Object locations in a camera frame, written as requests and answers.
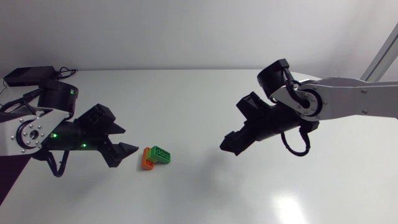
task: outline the green lego brick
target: green lego brick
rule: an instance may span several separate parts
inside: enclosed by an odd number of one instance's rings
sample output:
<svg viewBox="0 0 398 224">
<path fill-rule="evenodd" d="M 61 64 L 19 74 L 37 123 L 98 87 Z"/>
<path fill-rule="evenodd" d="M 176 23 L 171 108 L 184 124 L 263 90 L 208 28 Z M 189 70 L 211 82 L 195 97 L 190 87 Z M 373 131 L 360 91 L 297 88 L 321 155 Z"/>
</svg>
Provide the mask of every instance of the green lego brick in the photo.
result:
<svg viewBox="0 0 398 224">
<path fill-rule="evenodd" d="M 171 161 L 171 156 L 170 153 L 161 149 L 158 146 L 154 146 L 152 147 L 152 149 L 150 149 L 150 158 L 151 159 L 155 159 L 163 164 L 168 164 Z"/>
<path fill-rule="evenodd" d="M 150 156 L 151 155 L 151 153 L 150 153 L 151 151 L 152 151 L 151 149 L 148 149 L 148 151 L 147 151 L 147 160 L 149 160 L 149 161 L 151 161 L 153 163 L 156 163 L 157 159 L 155 159 L 154 157 Z"/>
</svg>

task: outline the orange lego brick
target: orange lego brick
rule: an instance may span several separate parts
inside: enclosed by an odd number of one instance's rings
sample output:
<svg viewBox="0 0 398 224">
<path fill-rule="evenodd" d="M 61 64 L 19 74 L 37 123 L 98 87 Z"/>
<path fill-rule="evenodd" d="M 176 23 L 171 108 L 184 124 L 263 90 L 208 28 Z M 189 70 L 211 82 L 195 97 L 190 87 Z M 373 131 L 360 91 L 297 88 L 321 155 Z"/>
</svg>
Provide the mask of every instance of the orange lego brick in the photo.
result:
<svg viewBox="0 0 398 224">
<path fill-rule="evenodd" d="M 142 156 L 141 167 L 147 170 L 151 170 L 155 167 L 155 164 L 149 160 L 147 160 L 147 152 L 150 150 L 149 147 L 144 149 L 144 155 Z"/>
</svg>

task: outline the black box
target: black box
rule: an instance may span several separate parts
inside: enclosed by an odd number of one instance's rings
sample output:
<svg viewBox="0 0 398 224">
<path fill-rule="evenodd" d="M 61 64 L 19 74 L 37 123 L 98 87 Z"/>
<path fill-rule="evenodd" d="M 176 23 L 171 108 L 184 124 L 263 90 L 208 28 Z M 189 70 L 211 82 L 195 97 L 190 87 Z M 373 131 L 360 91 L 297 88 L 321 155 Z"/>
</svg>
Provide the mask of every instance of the black box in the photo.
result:
<svg viewBox="0 0 398 224">
<path fill-rule="evenodd" d="M 42 78 L 55 75 L 53 66 L 17 68 L 4 77 L 9 86 L 38 85 Z"/>
</svg>

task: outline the table surface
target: table surface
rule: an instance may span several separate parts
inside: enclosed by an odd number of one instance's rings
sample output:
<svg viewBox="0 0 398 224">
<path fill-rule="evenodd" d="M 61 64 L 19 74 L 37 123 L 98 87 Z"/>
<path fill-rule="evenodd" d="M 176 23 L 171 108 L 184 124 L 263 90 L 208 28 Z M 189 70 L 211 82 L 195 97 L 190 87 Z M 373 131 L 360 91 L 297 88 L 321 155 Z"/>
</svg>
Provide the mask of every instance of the table surface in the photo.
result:
<svg viewBox="0 0 398 224">
<path fill-rule="evenodd" d="M 95 71 L 66 79 L 80 90 L 76 117 L 97 103 L 109 107 L 127 130 L 111 140 L 140 150 L 112 169 L 99 152 L 71 152 L 61 178 L 31 159 L 0 207 L 1 223 L 398 223 L 396 119 L 322 121 L 305 157 L 291 155 L 278 136 L 238 157 L 219 149 L 243 125 L 235 104 L 251 91 L 266 99 L 258 72 Z M 10 88 L 0 103 L 34 88 Z M 297 129 L 287 138 L 304 146 Z M 154 145 L 172 161 L 142 170 L 142 151 Z"/>
</svg>

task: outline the cable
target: cable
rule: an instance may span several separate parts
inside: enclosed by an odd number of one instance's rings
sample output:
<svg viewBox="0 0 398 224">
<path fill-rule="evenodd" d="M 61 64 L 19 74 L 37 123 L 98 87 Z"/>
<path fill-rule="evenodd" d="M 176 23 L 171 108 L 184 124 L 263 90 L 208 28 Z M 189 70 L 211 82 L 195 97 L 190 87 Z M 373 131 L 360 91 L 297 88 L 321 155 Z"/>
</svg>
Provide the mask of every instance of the cable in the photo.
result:
<svg viewBox="0 0 398 224">
<path fill-rule="evenodd" d="M 8 89 L 6 84 L 4 84 L 5 80 L 2 80 L 2 85 L 4 85 L 4 88 L 0 91 L 0 94 L 3 93 L 4 90 Z"/>
<path fill-rule="evenodd" d="M 287 144 L 286 137 L 285 137 L 285 133 L 281 133 L 280 136 L 281 136 L 281 138 L 282 138 L 282 142 L 284 143 L 285 147 L 287 148 L 287 150 L 289 150 L 290 153 L 292 153 L 292 154 L 295 155 L 295 156 L 302 157 L 302 156 L 307 155 L 307 154 L 310 152 L 311 145 L 310 145 L 310 138 L 308 137 L 308 134 L 305 133 L 305 132 L 303 132 L 303 131 L 301 131 L 301 130 L 300 130 L 300 134 L 301 134 L 302 139 L 303 139 L 304 142 L 305 142 L 305 150 L 304 150 L 303 152 L 294 151 L 294 150 Z"/>
<path fill-rule="evenodd" d="M 67 67 L 61 67 L 60 70 L 55 74 L 56 80 L 62 80 L 71 77 L 72 75 L 76 74 L 77 69 L 69 69 Z M 63 73 L 70 72 L 69 75 L 62 76 Z"/>
<path fill-rule="evenodd" d="M 300 99 L 300 97 L 297 95 L 296 91 L 294 90 L 293 84 L 301 85 L 301 83 L 299 81 L 293 79 L 293 76 L 290 73 L 289 69 L 284 68 L 284 73 L 285 73 L 285 76 L 286 76 L 286 79 L 287 79 L 285 81 L 286 90 L 289 93 L 290 97 L 294 101 L 299 103 L 301 106 L 303 106 L 304 108 L 308 108 L 309 107 L 309 102 L 307 100 Z"/>
<path fill-rule="evenodd" d="M 32 115 L 36 115 L 36 110 L 31 105 L 29 105 L 28 103 L 23 103 L 22 105 L 26 106 L 29 109 L 29 111 L 32 113 Z"/>
<path fill-rule="evenodd" d="M 61 177 L 63 175 L 63 172 L 65 171 L 65 168 L 67 166 L 67 160 L 69 156 L 69 151 L 64 151 L 62 160 L 60 161 L 61 165 L 59 170 L 57 170 L 57 163 L 55 162 L 54 156 L 51 152 L 48 152 L 47 154 L 47 164 L 49 165 L 52 174 L 56 177 Z"/>
<path fill-rule="evenodd" d="M 24 94 L 24 96 L 22 98 L 10 101 L 10 102 L 6 103 L 5 105 L 3 105 L 0 108 L 0 112 L 5 112 L 8 108 L 10 108 L 18 103 L 20 103 L 20 104 L 28 103 L 28 102 L 32 101 L 34 98 L 38 97 L 41 94 L 41 92 L 42 92 L 41 89 L 28 92 L 28 93 Z"/>
</svg>

